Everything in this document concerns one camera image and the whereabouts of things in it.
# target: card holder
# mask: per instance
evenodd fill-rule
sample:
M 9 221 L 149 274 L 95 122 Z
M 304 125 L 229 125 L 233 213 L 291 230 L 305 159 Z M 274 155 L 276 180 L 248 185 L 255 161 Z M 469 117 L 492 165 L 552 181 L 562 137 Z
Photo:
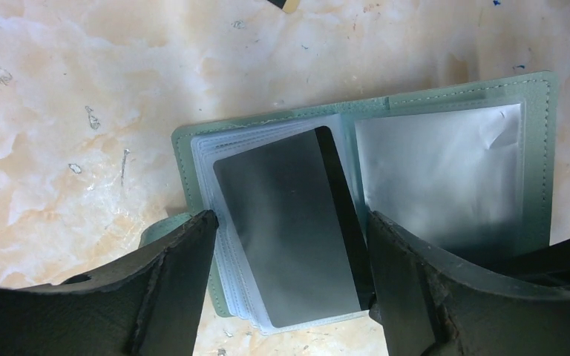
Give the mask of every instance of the card holder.
M 217 210 L 220 211 L 220 229 L 212 272 L 209 275 L 209 293 L 216 312 L 224 317 L 235 315 L 249 319 L 263 333 L 269 334 L 356 317 L 361 314 L 359 310 L 365 308 L 360 303 L 358 291 L 355 291 L 354 300 L 357 300 L 357 304 L 352 312 L 329 317 L 316 316 L 313 313 L 317 312 L 318 308 L 313 307 L 307 311 L 310 319 L 303 320 L 303 323 L 297 323 L 296 320 L 273 323 L 269 315 L 275 313 L 268 312 L 274 307 L 269 305 L 272 301 L 276 300 L 275 305 L 282 305 L 284 311 L 292 311 L 295 308 L 288 305 L 287 301 L 279 302 L 277 297 L 271 297 L 269 300 L 261 297 L 258 286 L 263 282 L 258 280 L 265 277 L 260 277 L 260 273 L 256 276 L 253 273 L 243 243 L 238 237 L 232 236 L 237 230 L 233 223 L 234 218 L 225 212 L 229 200 L 233 199 L 231 197 L 236 197 L 235 201 L 243 199 L 238 196 L 239 191 L 235 192 L 229 187 L 223 189 L 229 190 L 227 200 L 219 188 L 222 182 L 228 182 L 224 176 L 246 174 L 242 171 L 233 173 L 235 167 L 240 166 L 239 162 L 226 165 L 222 163 L 225 159 L 239 161 L 240 155 L 253 149 L 278 144 L 296 135 L 315 133 L 320 127 L 327 127 L 332 134 L 332 146 L 337 151 L 342 166 L 341 176 L 346 182 L 341 189 L 333 189 L 332 194 L 344 191 L 345 187 L 348 189 L 347 195 L 350 195 L 348 198 L 355 213 L 342 213 L 341 216 L 358 217 L 361 231 L 365 229 L 366 213 L 374 208 L 386 210 L 385 214 L 394 220 L 403 217 L 405 221 L 402 225 L 408 229 L 410 224 L 414 230 L 420 228 L 422 238 L 458 254 L 464 254 L 477 263 L 487 260 L 484 258 L 485 254 L 480 253 L 483 246 L 494 248 L 496 254 L 493 255 L 497 258 L 515 256 L 547 246 L 554 159 L 557 97 L 555 83 L 556 79 L 551 73 L 532 73 L 452 88 L 343 102 L 177 129 L 172 140 L 190 212 L 195 214 L 205 208 L 213 208 L 216 214 Z M 503 117 L 498 119 L 495 113 Z M 441 122 L 454 119 L 457 121 L 455 124 L 440 126 Z M 410 135 L 413 135 L 414 142 L 424 140 L 426 144 L 410 143 Z M 445 137 L 447 141 L 454 137 L 454 141 L 445 142 Z M 317 134 L 315 139 L 315 144 L 320 147 Z M 410 154 L 398 154 L 406 145 L 411 147 Z M 294 146 L 306 147 L 300 143 Z M 472 160 L 474 166 L 453 159 L 458 153 L 475 153 L 478 148 L 486 154 L 465 157 L 468 161 Z M 428 162 L 432 152 L 447 158 L 430 158 Z M 214 168 L 218 165 L 217 162 L 220 180 L 217 180 Z M 329 170 L 330 167 L 324 165 L 325 174 L 329 174 Z M 371 179 L 375 174 L 381 174 L 386 179 Z M 243 185 L 243 179 L 240 181 L 238 183 L 245 187 L 244 192 L 256 190 L 255 186 Z M 467 182 L 475 185 L 471 187 L 472 190 L 460 189 L 467 186 Z M 427 189 L 419 191 L 419 186 L 426 185 Z M 497 204 L 489 204 L 494 198 Z M 336 200 L 333 195 L 332 199 L 336 202 L 335 209 L 348 205 L 343 197 L 342 200 Z M 451 214 L 454 211 L 462 211 L 462 202 L 467 200 L 472 200 L 473 204 L 469 205 L 464 213 Z M 437 206 L 437 210 L 432 209 L 432 206 Z M 448 206 L 455 208 L 445 211 Z M 424 208 L 426 214 L 414 213 Z M 246 217 L 246 224 L 247 221 L 252 221 L 250 216 L 252 215 Z M 448 220 L 457 220 L 459 223 L 445 225 Z M 492 222 L 496 221 L 504 222 L 501 229 L 493 228 Z M 448 232 L 439 236 L 432 235 L 432 231 L 439 230 L 441 224 L 446 226 Z M 342 237 L 344 230 L 338 228 L 334 235 Z M 346 261 L 348 265 L 347 252 L 352 251 L 352 247 L 349 248 L 345 240 L 342 240 L 342 245 L 346 252 L 341 255 L 340 260 Z M 258 250 L 258 254 L 252 253 L 260 258 L 261 249 Z M 312 267 L 301 261 L 279 266 L 285 269 L 299 268 L 302 271 Z M 335 299 L 332 298 L 325 297 L 325 300 L 332 302 Z M 298 314 L 305 315 L 303 310 L 300 309 Z

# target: beige marble tabletop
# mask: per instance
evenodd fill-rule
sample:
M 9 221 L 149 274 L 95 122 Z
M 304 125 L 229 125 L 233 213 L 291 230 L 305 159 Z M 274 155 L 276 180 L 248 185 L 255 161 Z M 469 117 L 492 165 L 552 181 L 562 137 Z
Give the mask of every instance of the beige marble tabletop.
M 59 283 L 185 200 L 180 125 L 537 70 L 560 77 L 553 243 L 570 238 L 570 0 L 0 0 L 0 286 Z M 367 318 L 263 337 L 205 301 L 196 355 L 384 355 Z

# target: green card holder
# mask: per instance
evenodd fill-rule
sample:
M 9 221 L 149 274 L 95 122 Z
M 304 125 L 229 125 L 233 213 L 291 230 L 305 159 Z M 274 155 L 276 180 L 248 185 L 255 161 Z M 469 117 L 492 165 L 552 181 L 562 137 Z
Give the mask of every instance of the green card holder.
M 355 130 L 355 123 L 361 119 L 462 110 L 463 106 L 469 108 L 483 102 L 507 102 L 511 99 L 521 101 L 525 111 L 523 122 L 525 127 L 522 128 L 524 132 L 522 149 L 525 159 L 520 163 L 523 184 L 521 200 L 523 234 L 520 236 L 526 238 L 515 244 L 514 254 L 523 254 L 549 244 L 557 90 L 557 78 L 553 73 L 530 73 L 448 88 L 190 125 L 178 128 L 171 139 L 189 213 L 197 214 L 205 207 L 191 149 L 191 140 L 196 136 L 333 114 L 341 114 L 345 130 L 352 133 Z M 347 135 L 351 138 L 350 142 L 347 138 L 347 145 L 351 148 L 356 145 L 354 136 L 354 134 Z M 361 182 L 356 183 L 359 188 L 354 194 L 358 195 L 361 194 Z M 361 214 L 360 217 L 364 222 L 365 214 Z M 223 296 L 220 272 L 215 261 L 212 262 L 208 289 L 217 314 L 221 317 L 230 317 L 229 307 Z

